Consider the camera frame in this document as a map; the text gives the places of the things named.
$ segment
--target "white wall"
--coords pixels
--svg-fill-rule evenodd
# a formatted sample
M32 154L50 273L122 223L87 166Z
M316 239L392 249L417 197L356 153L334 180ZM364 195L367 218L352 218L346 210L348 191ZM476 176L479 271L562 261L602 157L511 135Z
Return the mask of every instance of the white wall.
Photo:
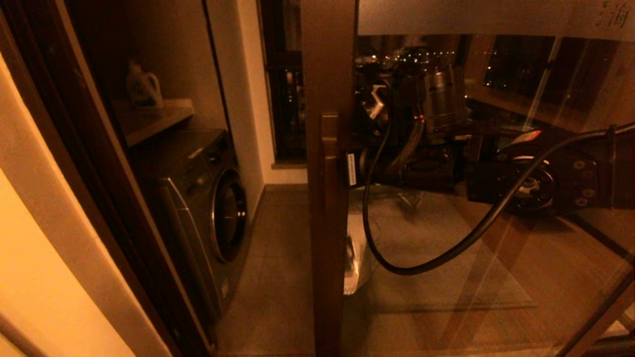
M207 5L229 125L247 191L248 211L251 212L249 218L253 219L264 188L264 180L251 109L238 8L235 0L207 0Z
M11 341L6 339L4 335L0 333L0 356L2 357L26 357L17 347L15 347Z
M0 309L48 356L134 356L0 170Z
M2 56L3 319L48 356L133 356L133 349L145 351L140 356L169 356L61 174ZM74 251L58 252L60 245L52 241L72 245ZM82 283L76 275L84 278ZM104 312L117 314L126 322L123 328L115 330Z
M275 162L274 145L258 4L257 0L237 0L237 3L262 177L265 184L304 184L307 182L306 169L273 170L271 168Z
M128 59L159 78L164 98L191 98L191 129L225 129L220 87L201 1L73 0L77 32L100 89L128 99Z

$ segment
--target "metal cylinder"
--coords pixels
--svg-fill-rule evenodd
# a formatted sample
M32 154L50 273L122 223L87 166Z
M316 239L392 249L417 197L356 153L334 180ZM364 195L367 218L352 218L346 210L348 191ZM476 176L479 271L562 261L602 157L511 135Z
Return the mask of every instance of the metal cylinder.
M442 67L424 77L427 133L448 131L467 121L463 68Z

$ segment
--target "bolt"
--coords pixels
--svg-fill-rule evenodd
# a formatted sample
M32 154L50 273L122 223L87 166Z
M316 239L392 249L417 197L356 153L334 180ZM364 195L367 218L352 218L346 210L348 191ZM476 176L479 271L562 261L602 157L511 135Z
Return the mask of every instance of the bolt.
M584 207L584 206L586 206L588 203L589 203L589 202L587 201L587 199L586 199L586 198L582 198L582 197L580 197L579 199L576 199L576 200L575 200L575 204L576 204L576 205L578 205L578 206L580 206L580 207Z
M585 189L582 191L582 195L586 198L591 198L593 196L595 196L595 190L592 189Z

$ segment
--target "window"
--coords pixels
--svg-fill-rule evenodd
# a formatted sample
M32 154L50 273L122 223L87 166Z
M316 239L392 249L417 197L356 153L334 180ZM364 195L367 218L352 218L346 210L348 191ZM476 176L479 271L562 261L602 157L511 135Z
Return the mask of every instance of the window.
M306 157L300 0L260 2L276 162Z

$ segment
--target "glass door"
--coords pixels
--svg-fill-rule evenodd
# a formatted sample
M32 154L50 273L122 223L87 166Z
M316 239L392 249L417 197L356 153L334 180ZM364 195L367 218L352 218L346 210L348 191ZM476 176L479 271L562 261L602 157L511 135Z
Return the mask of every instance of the glass door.
M580 356L632 338L634 8L302 3L317 355Z

